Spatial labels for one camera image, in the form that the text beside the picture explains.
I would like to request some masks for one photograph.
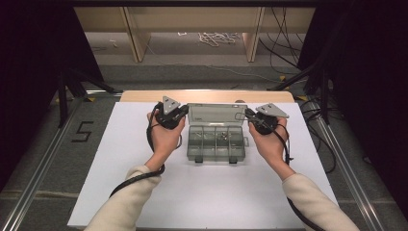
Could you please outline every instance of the hand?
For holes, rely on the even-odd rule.
[[[150,119],[151,113],[147,114],[147,120]],[[156,118],[153,116],[152,120],[152,141],[153,141],[153,148],[154,153],[153,156],[146,162],[146,166],[149,167],[150,170],[155,171],[158,170],[162,164],[166,161],[168,156],[176,149],[180,134],[184,129],[186,124],[186,118],[183,117],[180,119],[179,125],[175,127],[173,130],[169,130],[164,128],[160,125]]]
[[[287,125],[287,120],[283,117],[278,117],[277,122],[284,127]],[[255,126],[251,122],[249,122],[248,125],[249,133],[255,141],[258,152],[273,170],[276,171],[279,177],[284,180],[292,174],[295,174],[295,172],[283,160],[284,146],[278,137],[274,133],[262,135],[256,131]],[[287,141],[288,134],[282,126],[278,125],[275,132],[279,134],[284,141]]]

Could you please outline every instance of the white tabletop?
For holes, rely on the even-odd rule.
[[[249,108],[265,103],[248,103]],[[116,103],[78,197],[68,226],[84,228],[120,184],[127,170],[151,156],[146,114],[155,103]],[[290,115],[291,166],[310,177],[336,202],[306,124],[295,103],[275,103]],[[236,165],[187,158],[189,124],[184,142],[166,161],[159,186],[143,207],[137,227],[164,229],[298,229],[301,221],[283,194],[281,180],[258,154],[246,122],[246,157]]]

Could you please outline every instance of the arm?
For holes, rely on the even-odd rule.
[[[176,148],[179,136],[185,126],[185,119],[173,130],[162,126],[155,126],[152,130],[154,153],[141,167],[129,170],[126,179],[158,170]],[[150,177],[137,181],[115,193],[99,209],[90,221],[86,230],[129,230],[135,231],[144,203],[152,194],[153,189],[160,183],[161,177]]]
[[[278,118],[278,123],[286,127],[287,120]],[[288,139],[283,127],[277,126],[275,131],[285,141]],[[249,132],[258,152],[281,178],[285,195],[306,219],[324,230],[358,230],[351,219],[312,180],[296,173],[283,161],[283,145],[276,135],[272,133],[263,136],[252,123],[249,123]]]

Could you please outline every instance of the box lid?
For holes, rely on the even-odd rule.
[[[242,126],[244,104],[189,103],[189,124],[198,126]]]

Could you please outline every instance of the white sleeve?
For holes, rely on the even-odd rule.
[[[353,221],[308,177],[294,174],[283,183],[286,196],[308,220],[324,230],[359,230]]]
[[[126,179],[148,172],[146,166],[133,167]],[[141,209],[160,181],[160,176],[149,177],[119,190],[99,209],[86,230],[135,231]]]

